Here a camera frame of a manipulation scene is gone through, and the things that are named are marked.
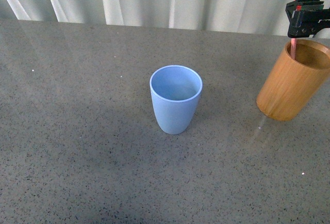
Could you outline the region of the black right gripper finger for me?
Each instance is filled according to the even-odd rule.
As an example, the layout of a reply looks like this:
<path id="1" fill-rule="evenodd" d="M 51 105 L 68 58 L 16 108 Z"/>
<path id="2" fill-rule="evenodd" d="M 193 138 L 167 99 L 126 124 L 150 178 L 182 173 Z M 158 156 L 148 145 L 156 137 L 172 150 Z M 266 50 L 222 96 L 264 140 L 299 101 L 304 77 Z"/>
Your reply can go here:
<path id="1" fill-rule="evenodd" d="M 307 38 L 329 28 L 329 9 L 321 0 L 294 0 L 287 3 L 289 38 Z"/>

